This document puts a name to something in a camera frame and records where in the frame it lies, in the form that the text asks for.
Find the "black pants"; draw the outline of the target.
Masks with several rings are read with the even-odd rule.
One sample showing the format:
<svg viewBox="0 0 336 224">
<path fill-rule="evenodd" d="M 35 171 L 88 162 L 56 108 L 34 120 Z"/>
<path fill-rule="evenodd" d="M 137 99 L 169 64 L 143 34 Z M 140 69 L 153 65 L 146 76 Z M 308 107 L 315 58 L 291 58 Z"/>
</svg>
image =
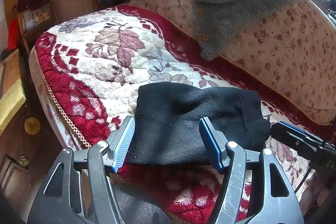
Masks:
<svg viewBox="0 0 336 224">
<path fill-rule="evenodd" d="M 199 120 L 245 149 L 261 151 L 270 136 L 261 100 L 252 90 L 200 89 L 187 84 L 154 83 L 138 89 L 135 133 L 127 160 L 131 164 L 209 164 Z"/>
</svg>

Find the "red white floral blanket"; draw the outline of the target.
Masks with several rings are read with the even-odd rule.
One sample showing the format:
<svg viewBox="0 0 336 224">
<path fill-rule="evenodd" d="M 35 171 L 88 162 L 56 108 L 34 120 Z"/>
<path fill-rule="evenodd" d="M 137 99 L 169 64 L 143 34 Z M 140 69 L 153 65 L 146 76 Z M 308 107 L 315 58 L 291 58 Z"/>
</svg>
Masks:
<svg viewBox="0 0 336 224">
<path fill-rule="evenodd" d="M 199 89 L 255 90 L 263 117 L 284 120 L 325 137 L 329 122 L 315 123 L 286 96 L 221 55 L 201 58 L 198 43 L 163 16 L 121 5 L 81 16 L 44 32 L 30 53 L 30 73 L 49 123 L 64 147 L 90 148 L 134 115 L 138 88 L 151 83 Z M 173 223 L 206 223 L 221 178 L 210 166 L 124 164 L 115 182 L 153 194 Z"/>
</svg>

